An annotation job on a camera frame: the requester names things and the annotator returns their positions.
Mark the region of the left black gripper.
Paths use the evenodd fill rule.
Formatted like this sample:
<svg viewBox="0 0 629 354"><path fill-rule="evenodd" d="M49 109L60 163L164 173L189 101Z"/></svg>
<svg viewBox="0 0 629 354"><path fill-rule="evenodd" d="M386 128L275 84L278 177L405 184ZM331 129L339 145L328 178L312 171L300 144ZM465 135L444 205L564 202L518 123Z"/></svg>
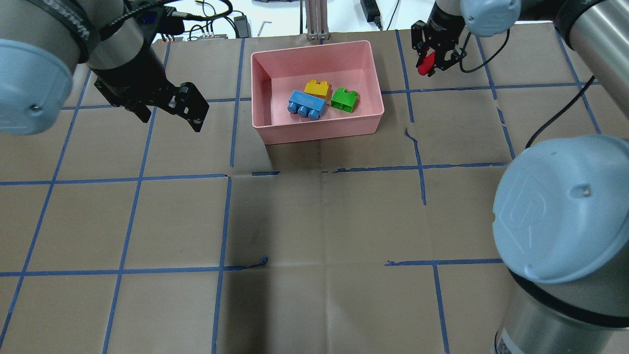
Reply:
<svg viewBox="0 0 629 354"><path fill-rule="evenodd" d="M108 102L115 107L124 106L141 122L150 121L150 105L184 119L196 133L202 130L209 110L206 99L191 82L173 85L151 47L142 47L130 62L119 67L93 72L101 81L103 87L99 90Z"/></svg>

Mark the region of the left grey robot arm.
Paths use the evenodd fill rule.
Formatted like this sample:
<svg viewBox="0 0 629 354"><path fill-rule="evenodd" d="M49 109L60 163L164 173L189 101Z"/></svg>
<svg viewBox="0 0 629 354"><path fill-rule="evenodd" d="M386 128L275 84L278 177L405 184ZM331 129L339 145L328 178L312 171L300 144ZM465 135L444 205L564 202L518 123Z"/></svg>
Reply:
<svg viewBox="0 0 629 354"><path fill-rule="evenodd" d="M85 63L113 107L144 123L157 107L200 132L208 103L193 83L173 85L150 45L171 14L166 0L3 0L1 131L51 128Z"/></svg>

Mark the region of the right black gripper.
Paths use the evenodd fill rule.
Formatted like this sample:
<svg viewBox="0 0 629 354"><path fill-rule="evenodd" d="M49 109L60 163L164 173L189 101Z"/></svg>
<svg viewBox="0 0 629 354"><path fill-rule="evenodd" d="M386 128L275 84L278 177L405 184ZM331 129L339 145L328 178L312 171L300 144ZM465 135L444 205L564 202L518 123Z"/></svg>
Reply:
<svg viewBox="0 0 629 354"><path fill-rule="evenodd" d="M444 71L461 63L467 56L467 51L458 46L464 27L463 16L449 13L441 6L434 5L427 24L417 21L411 25L411 45L418 55L416 68L423 64L427 56L425 38L428 47L433 49L434 63L430 76L433 76L437 69Z"/></svg>

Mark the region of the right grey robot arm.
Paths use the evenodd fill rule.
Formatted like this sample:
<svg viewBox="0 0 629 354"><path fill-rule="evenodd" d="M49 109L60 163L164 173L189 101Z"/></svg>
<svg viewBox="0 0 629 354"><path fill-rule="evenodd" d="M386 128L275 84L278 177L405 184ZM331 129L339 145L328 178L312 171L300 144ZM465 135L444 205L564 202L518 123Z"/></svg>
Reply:
<svg viewBox="0 0 629 354"><path fill-rule="evenodd" d="M584 103L529 150L533 130L577 92L549 25L541 87L501 88L498 65L462 83L411 78L407 30L368 40L385 90L375 134L263 145L249 119L251 55L307 45L243 42L234 166L211 168L220 135L195 137L158 114L130 236L109 354L515 353L499 322L516 284L492 225L532 232L544 259L580 260L576 226L601 231L615 206L597 178L607 155Z"/></svg>

